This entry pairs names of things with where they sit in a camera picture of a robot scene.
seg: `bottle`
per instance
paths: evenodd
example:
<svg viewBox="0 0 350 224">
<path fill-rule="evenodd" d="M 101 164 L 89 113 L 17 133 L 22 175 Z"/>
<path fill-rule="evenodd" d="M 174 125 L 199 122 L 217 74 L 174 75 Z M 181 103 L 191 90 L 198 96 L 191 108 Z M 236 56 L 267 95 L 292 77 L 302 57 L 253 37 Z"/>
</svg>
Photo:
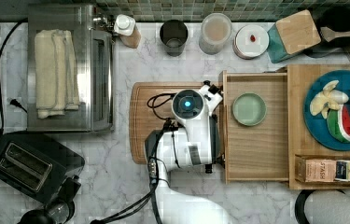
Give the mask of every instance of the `bottle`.
<svg viewBox="0 0 350 224">
<path fill-rule="evenodd" d="M 119 34 L 119 38 L 125 46 L 137 49 L 141 36 L 134 18 L 118 15 L 114 23 L 114 31 Z"/>
</svg>

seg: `tile backsplash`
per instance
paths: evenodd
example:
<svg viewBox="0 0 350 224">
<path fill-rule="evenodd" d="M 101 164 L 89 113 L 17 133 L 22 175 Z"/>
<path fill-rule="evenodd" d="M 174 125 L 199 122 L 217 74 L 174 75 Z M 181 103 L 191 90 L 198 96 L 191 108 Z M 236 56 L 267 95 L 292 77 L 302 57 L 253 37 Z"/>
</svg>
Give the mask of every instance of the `tile backsplash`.
<svg viewBox="0 0 350 224">
<path fill-rule="evenodd" d="M 90 2 L 73 0 L 73 2 Z M 136 21 L 202 21 L 213 12 L 232 21 L 277 21 L 308 8 L 316 18 L 330 7 L 350 7 L 350 0 L 92 0 L 109 14 Z"/>
</svg>

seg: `toaster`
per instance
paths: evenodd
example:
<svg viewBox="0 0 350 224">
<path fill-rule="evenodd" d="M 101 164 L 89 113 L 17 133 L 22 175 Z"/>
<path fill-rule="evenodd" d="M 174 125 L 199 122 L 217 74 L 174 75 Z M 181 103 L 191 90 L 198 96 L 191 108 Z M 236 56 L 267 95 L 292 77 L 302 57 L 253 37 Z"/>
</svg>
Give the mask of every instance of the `toaster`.
<svg viewBox="0 0 350 224">
<path fill-rule="evenodd" d="M 78 179 L 84 164 L 80 155 L 42 133 L 0 138 L 0 179 L 41 203 L 54 198 L 69 179 Z"/>
</svg>

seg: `white countertop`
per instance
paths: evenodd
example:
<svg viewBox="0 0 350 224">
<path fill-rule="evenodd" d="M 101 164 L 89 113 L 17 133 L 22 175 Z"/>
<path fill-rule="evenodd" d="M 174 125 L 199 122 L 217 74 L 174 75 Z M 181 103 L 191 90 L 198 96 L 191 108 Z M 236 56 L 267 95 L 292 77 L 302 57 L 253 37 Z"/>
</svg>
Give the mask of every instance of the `white countertop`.
<svg viewBox="0 0 350 224">
<path fill-rule="evenodd" d="M 242 26 L 234 23 L 230 41 Z M 272 23 L 254 23 L 269 29 Z M 2 23 L 1 41 L 14 23 Z M 135 82 L 147 81 L 217 81 L 222 70 L 230 72 L 274 71 L 288 63 L 349 63 L 344 55 L 312 59 L 305 55 L 273 64 L 265 52 L 253 60 L 235 55 L 229 42 L 217 55 L 206 55 L 198 46 L 200 23 L 187 23 L 189 39 L 179 57 L 167 55 L 159 39 L 161 23 L 137 23 L 142 39 L 138 49 L 129 49 L 117 41 L 115 48 L 115 109 L 113 133 L 65 133 L 51 136 L 82 155 L 86 164 L 80 175 L 81 189 L 75 198 L 76 214 L 68 223 L 90 223 L 110 216 L 142 198 L 148 191 L 145 165 L 133 162 L 129 142 L 129 104 Z M 27 24 L 20 27 L 7 43 L 2 58 L 4 101 L 16 98 L 27 102 Z M 12 105 L 5 106 L 6 133 L 24 130 L 26 115 Z M 204 166 L 171 173 L 173 189 L 199 195 L 221 204 L 234 223 L 297 223 L 293 206 L 297 190 L 276 182 L 237 182 L 225 185 L 223 169 L 214 166 L 204 173 Z M 39 203 L 0 180 L 0 224 L 18 223 L 28 210 Z M 151 204 L 117 223 L 155 223 Z"/>
</svg>

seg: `wooden spoon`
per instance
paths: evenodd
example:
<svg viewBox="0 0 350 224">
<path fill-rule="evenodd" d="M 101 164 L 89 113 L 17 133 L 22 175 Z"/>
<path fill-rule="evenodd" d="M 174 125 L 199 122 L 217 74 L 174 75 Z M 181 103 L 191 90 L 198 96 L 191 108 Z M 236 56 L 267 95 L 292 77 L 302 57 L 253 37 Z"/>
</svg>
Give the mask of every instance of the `wooden spoon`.
<svg viewBox="0 0 350 224">
<path fill-rule="evenodd" d="M 323 38 L 327 42 L 330 42 L 331 40 L 338 38 L 338 37 L 349 37 L 350 31 L 348 31 L 348 32 L 335 32 L 328 27 L 322 27 L 322 28 L 320 28 L 320 34 L 322 34 Z"/>
</svg>

